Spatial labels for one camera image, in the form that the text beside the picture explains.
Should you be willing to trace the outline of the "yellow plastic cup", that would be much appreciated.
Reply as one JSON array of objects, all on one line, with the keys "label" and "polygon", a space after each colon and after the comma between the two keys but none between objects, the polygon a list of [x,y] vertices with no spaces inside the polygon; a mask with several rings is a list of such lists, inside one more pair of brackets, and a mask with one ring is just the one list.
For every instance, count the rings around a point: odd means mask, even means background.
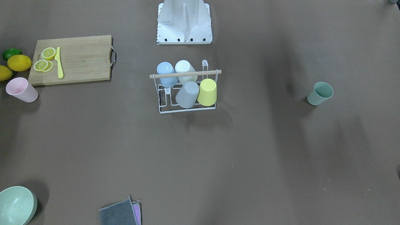
[{"label": "yellow plastic cup", "polygon": [[201,81],[199,85],[199,94],[197,101],[203,106],[211,106],[217,100],[217,85],[216,82],[210,78]]}]

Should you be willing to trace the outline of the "lemon slice front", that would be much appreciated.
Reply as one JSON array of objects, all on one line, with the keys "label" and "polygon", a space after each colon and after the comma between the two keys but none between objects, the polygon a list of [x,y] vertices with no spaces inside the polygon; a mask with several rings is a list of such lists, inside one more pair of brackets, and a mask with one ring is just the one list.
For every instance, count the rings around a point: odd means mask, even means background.
[{"label": "lemon slice front", "polygon": [[49,66],[49,61],[48,60],[38,60],[34,65],[33,68],[35,71],[37,72],[42,72],[44,70],[46,70]]}]

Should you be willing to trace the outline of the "lemon slice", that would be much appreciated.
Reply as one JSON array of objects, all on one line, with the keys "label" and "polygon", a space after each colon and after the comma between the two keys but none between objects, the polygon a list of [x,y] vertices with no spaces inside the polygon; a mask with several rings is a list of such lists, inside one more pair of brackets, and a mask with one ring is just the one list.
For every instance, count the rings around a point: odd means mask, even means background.
[{"label": "lemon slice", "polygon": [[47,47],[41,52],[40,57],[43,60],[52,60],[55,55],[56,49],[54,47]]},{"label": "lemon slice", "polygon": [[51,60],[46,60],[46,61],[47,61],[48,65],[47,65],[46,69],[42,70],[42,72],[44,72],[44,73],[51,71],[54,67],[53,61],[51,61]]},{"label": "lemon slice", "polygon": [[49,61],[48,60],[38,60],[34,65],[33,68],[35,71],[37,72],[42,72],[44,70],[46,70],[49,66]]}]

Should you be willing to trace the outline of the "lemon slice back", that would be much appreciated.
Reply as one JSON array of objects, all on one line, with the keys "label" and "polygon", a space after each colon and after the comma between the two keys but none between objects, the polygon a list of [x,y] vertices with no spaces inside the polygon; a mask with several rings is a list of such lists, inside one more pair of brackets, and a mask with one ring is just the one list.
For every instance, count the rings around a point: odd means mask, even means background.
[{"label": "lemon slice back", "polygon": [[47,61],[48,65],[47,65],[46,69],[42,70],[42,72],[44,72],[44,73],[51,71],[54,67],[53,61],[51,61],[51,60],[46,60],[46,61]]}]

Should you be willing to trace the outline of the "yellow lemon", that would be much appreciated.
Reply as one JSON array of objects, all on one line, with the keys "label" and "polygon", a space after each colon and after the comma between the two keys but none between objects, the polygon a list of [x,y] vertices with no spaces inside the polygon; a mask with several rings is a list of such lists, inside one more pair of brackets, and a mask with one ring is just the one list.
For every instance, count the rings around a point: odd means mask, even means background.
[{"label": "yellow lemon", "polygon": [[0,81],[7,81],[13,76],[14,72],[7,66],[0,65]]},{"label": "yellow lemon", "polygon": [[13,71],[22,72],[29,70],[32,66],[32,60],[26,55],[14,55],[7,60],[7,67]]}]

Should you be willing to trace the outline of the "grey plastic cup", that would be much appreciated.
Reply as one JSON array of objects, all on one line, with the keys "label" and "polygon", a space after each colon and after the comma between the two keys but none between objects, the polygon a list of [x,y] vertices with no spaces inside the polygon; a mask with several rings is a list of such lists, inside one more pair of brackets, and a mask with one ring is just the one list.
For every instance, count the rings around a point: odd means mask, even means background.
[{"label": "grey plastic cup", "polygon": [[199,86],[193,81],[188,81],[183,84],[182,88],[176,94],[177,104],[185,109],[192,108],[199,94]]}]

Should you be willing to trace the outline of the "green plastic cup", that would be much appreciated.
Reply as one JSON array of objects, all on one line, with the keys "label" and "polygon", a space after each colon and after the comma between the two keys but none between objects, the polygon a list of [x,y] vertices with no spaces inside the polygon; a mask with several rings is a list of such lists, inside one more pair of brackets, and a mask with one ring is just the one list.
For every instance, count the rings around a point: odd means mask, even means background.
[{"label": "green plastic cup", "polygon": [[326,82],[317,82],[309,92],[307,101],[309,104],[317,106],[331,98],[333,94],[334,90],[331,85]]}]

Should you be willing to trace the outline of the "white plastic cup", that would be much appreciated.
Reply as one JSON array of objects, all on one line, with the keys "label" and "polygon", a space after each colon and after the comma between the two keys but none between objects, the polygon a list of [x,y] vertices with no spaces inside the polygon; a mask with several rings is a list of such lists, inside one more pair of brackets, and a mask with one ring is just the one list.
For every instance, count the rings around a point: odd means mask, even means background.
[{"label": "white plastic cup", "polygon": [[[187,60],[180,60],[175,65],[175,72],[176,73],[189,73],[195,72],[196,70]],[[198,76],[181,76],[178,77],[178,80],[181,84],[184,84],[188,81],[196,82]]]}]

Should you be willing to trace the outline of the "purple cloth under grey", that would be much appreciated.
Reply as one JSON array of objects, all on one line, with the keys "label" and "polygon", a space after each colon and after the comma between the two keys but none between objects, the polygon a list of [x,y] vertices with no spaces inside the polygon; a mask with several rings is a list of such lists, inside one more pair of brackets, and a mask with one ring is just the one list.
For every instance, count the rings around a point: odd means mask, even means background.
[{"label": "purple cloth under grey", "polygon": [[132,201],[132,208],[134,211],[134,215],[136,218],[136,224],[141,225],[142,224],[142,217],[141,217],[141,204],[140,201]]}]

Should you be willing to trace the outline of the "grey folded cloth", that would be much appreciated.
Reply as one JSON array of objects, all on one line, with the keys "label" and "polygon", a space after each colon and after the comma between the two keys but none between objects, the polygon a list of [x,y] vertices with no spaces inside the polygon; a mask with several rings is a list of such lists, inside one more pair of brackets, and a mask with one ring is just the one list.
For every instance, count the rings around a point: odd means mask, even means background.
[{"label": "grey folded cloth", "polygon": [[99,217],[102,225],[137,225],[130,197],[100,209]]}]

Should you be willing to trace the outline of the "yellow plastic knife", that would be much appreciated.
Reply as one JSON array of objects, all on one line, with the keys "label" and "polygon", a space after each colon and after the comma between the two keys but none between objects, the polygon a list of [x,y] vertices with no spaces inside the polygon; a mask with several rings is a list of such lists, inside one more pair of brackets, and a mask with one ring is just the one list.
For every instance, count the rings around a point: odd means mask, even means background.
[{"label": "yellow plastic knife", "polygon": [[55,60],[57,62],[57,76],[59,79],[64,78],[64,71],[62,68],[61,57],[60,57],[60,47],[56,48]]}]

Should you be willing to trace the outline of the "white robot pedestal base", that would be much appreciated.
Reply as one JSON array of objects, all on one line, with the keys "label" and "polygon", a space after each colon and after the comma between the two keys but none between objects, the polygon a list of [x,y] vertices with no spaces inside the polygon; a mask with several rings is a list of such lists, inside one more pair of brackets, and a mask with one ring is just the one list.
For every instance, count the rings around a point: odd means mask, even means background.
[{"label": "white robot pedestal base", "polygon": [[203,0],[165,0],[158,5],[157,44],[194,45],[212,42],[209,4]]}]

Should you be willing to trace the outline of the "lemon slice top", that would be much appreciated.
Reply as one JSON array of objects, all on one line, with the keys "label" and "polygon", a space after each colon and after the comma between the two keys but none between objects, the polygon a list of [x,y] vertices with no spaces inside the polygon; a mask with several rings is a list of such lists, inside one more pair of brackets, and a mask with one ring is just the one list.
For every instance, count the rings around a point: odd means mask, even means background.
[{"label": "lemon slice top", "polygon": [[54,47],[47,47],[41,52],[40,57],[43,60],[52,60],[55,55],[56,49]]}]

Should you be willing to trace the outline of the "pink plastic cup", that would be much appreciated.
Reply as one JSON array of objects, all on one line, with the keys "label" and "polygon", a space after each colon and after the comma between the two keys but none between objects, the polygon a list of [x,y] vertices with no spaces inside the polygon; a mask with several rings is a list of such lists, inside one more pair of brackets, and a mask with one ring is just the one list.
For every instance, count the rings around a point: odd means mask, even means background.
[{"label": "pink plastic cup", "polygon": [[37,100],[39,94],[36,89],[23,77],[14,78],[6,85],[7,94],[26,103]]}]

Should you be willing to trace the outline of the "blue plastic cup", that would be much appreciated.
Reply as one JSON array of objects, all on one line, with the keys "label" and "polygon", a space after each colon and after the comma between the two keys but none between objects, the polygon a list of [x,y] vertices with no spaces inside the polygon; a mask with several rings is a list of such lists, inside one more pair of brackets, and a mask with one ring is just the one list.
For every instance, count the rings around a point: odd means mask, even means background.
[{"label": "blue plastic cup", "polygon": [[[157,68],[158,74],[175,73],[174,67],[169,62],[161,62]],[[165,88],[171,88],[178,83],[178,77],[159,78],[160,84]]]}]

